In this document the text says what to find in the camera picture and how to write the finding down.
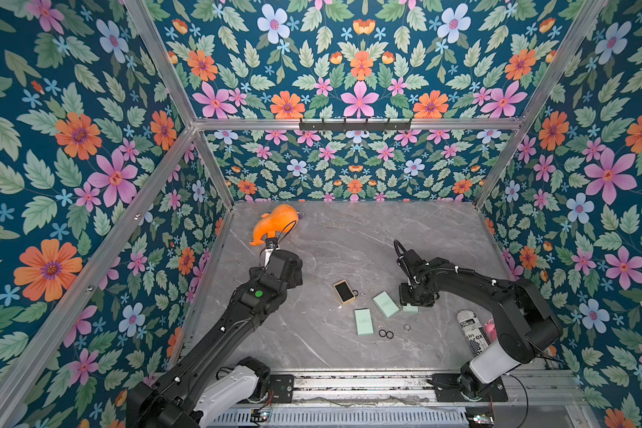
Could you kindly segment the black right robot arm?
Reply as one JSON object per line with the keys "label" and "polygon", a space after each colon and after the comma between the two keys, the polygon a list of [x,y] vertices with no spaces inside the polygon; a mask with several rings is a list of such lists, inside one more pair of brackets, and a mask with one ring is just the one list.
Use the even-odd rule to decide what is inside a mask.
{"label": "black right robot arm", "polygon": [[407,276],[399,285],[401,304],[431,308],[447,292],[492,315],[497,339],[461,367],[455,384],[465,399],[481,399],[501,376],[540,357],[560,338],[563,326],[533,282],[483,276],[443,258],[424,260],[398,240],[393,246]]}

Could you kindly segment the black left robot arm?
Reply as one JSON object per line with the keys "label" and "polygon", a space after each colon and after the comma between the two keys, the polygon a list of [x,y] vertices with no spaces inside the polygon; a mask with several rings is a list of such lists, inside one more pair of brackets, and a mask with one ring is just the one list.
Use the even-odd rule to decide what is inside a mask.
{"label": "black left robot arm", "polygon": [[291,251],[271,253],[266,267],[252,267],[212,329],[153,385],[128,392],[128,427],[206,427],[235,404],[266,396],[270,369],[255,358],[217,373],[242,342],[302,284],[302,260]]}

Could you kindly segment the mint green box lid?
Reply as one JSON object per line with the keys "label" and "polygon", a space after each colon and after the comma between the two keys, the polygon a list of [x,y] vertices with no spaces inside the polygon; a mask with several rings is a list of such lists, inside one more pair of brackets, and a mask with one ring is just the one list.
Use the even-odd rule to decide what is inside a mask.
{"label": "mint green box lid", "polygon": [[354,310],[354,317],[358,336],[372,335],[374,333],[370,309]]}

